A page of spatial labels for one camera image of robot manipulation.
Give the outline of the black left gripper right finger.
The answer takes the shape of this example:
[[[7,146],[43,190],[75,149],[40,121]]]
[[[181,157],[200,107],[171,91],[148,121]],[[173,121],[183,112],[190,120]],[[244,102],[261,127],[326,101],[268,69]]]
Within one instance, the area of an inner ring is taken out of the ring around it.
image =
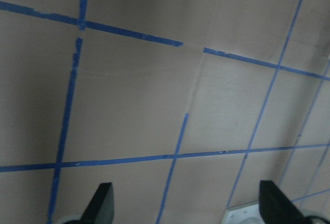
[[[264,223],[309,223],[273,181],[259,183],[259,213]]]

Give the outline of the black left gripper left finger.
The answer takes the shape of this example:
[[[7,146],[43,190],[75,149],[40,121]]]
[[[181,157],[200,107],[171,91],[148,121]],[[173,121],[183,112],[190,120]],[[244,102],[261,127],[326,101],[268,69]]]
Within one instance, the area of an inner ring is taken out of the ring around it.
[[[80,223],[111,224],[114,219],[113,184],[101,183],[85,209]]]

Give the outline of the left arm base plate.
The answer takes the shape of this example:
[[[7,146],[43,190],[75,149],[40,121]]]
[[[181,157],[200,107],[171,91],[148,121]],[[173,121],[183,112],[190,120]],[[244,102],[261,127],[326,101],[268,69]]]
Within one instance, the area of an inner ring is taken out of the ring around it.
[[[245,203],[225,210],[221,224],[264,223],[257,201]]]

